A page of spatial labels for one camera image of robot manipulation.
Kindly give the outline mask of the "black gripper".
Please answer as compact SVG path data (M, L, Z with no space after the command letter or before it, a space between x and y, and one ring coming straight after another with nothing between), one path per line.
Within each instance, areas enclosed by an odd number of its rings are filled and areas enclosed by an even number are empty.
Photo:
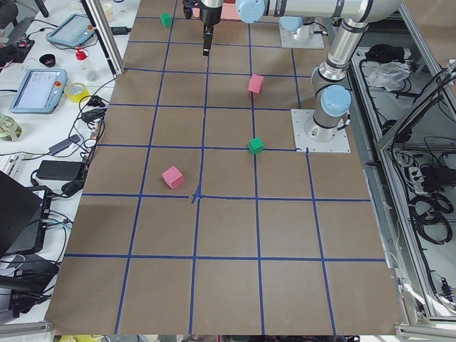
M203 56L209 56L214 36L214 27L206 24L218 24L222 16L223 0L184 0L183 13L186 19L191 19L193 8L199 9L203 28Z

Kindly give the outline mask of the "green foam cube near arm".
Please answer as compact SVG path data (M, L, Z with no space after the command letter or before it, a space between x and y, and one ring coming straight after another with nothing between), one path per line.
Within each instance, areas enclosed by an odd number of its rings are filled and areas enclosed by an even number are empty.
M256 155L263 151L264 142L260 137L252 138L248 144L249 151L252 155Z

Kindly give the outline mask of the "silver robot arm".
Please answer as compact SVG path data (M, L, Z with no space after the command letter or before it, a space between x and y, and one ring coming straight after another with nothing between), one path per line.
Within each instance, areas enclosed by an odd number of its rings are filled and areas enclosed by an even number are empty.
M326 60L311 77L316 109L306 121L304 132L312 140L327 143L338 131L341 118L348 112L351 95L339 83L364 32L372 22L397 11L400 1L236 1L237 14L246 24L263 16L341 18L341 27Z
M279 19L281 32L292 39L309 39L314 34L314 17L282 16Z

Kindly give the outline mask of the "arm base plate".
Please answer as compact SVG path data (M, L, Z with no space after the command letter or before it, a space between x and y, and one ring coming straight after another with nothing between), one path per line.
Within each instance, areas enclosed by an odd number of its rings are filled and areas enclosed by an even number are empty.
M314 110L291 110L291 122L297 152L350 153L350 145L345 129L322 128L314 122Z
M323 34L318 24L302 26L297 31L279 27L283 48L324 49Z

